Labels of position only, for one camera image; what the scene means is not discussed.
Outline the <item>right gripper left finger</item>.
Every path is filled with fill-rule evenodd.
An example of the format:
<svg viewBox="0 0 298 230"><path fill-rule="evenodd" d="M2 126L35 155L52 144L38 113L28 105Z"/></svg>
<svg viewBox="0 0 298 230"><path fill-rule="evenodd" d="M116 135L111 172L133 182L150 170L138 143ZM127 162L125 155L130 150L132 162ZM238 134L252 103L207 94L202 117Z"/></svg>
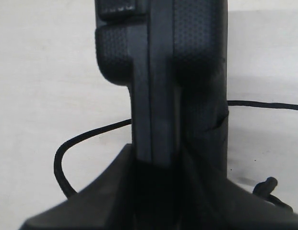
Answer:
<svg viewBox="0 0 298 230"><path fill-rule="evenodd" d="M23 230L134 229L134 154L127 144L104 172L81 192L39 215Z"/></svg>

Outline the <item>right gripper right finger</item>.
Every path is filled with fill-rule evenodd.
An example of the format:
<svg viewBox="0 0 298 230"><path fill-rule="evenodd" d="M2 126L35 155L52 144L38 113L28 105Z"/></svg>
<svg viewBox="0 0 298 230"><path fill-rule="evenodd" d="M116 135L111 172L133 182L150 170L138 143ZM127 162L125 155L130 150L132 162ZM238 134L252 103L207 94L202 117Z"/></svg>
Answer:
<svg viewBox="0 0 298 230"><path fill-rule="evenodd" d="M298 230L298 214L271 193L278 182L268 177L249 193L227 179L207 159L183 147L186 176L196 198L222 230Z"/></svg>

